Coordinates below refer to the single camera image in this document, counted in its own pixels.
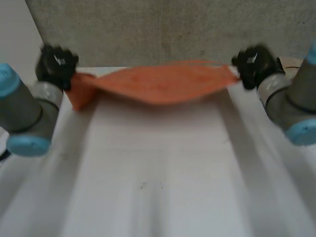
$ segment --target white surface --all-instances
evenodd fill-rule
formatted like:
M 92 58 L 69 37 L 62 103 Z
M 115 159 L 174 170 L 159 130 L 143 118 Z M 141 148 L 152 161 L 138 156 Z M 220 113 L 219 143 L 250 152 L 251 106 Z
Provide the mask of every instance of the white surface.
M 0 236 L 316 236 L 313 147 L 289 144 L 255 93 L 229 94 L 105 95 L 81 113 L 65 98 L 50 154 L 0 168 Z
M 32 84 L 42 40 L 24 0 L 0 1 L 0 32 L 0 63 L 8 63 L 24 83 Z

